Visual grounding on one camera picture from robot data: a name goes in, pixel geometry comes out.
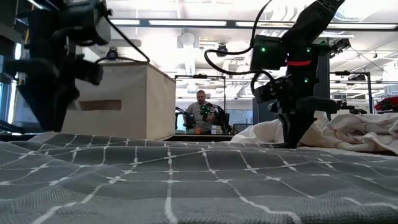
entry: gray shirt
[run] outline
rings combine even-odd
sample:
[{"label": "gray shirt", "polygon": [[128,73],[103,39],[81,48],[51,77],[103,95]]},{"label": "gray shirt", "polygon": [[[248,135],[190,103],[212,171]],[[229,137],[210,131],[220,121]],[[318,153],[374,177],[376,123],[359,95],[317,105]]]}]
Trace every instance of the gray shirt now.
[{"label": "gray shirt", "polygon": [[199,102],[192,103],[191,105],[189,105],[186,112],[192,114],[195,118],[195,128],[200,128],[202,132],[210,131],[212,127],[212,122],[203,121],[203,115],[200,114],[200,106],[202,105],[200,105]]}]

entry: crumpled white sheet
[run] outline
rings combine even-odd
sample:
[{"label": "crumpled white sheet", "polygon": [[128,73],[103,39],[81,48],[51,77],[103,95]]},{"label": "crumpled white sheet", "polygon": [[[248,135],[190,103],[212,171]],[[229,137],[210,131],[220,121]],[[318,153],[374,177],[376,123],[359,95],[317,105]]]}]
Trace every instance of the crumpled white sheet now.
[{"label": "crumpled white sheet", "polygon": [[[356,152],[393,151],[398,154],[398,113],[341,114],[328,122],[326,113],[316,111],[317,120],[300,145]],[[283,143],[282,124],[274,120],[250,126],[231,142]]]}]

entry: cardboard box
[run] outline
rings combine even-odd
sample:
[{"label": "cardboard box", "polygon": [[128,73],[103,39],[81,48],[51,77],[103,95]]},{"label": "cardboard box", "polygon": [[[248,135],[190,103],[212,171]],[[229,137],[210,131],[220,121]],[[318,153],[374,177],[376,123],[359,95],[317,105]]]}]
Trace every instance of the cardboard box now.
[{"label": "cardboard box", "polygon": [[106,63],[99,86],[76,81],[80,97],[63,133],[161,140],[175,132],[175,81],[152,65]]}]

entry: gray patterned blanket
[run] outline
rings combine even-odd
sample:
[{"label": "gray patterned blanket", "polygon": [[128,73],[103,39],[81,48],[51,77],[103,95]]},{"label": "gray patterned blanket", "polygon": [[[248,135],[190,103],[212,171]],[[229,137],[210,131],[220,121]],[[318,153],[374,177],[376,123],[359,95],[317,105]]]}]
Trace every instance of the gray patterned blanket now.
[{"label": "gray patterned blanket", "polygon": [[0,144],[0,223],[398,223],[398,159],[43,135]]}]

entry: red band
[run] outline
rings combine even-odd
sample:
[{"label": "red band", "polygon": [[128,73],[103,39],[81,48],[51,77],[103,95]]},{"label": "red band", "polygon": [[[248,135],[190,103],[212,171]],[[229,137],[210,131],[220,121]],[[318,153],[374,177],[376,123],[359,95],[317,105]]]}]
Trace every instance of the red band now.
[{"label": "red band", "polygon": [[291,66],[307,66],[311,64],[311,60],[307,60],[307,61],[303,61],[303,62],[292,62],[292,61],[288,61],[287,65],[291,65]]}]

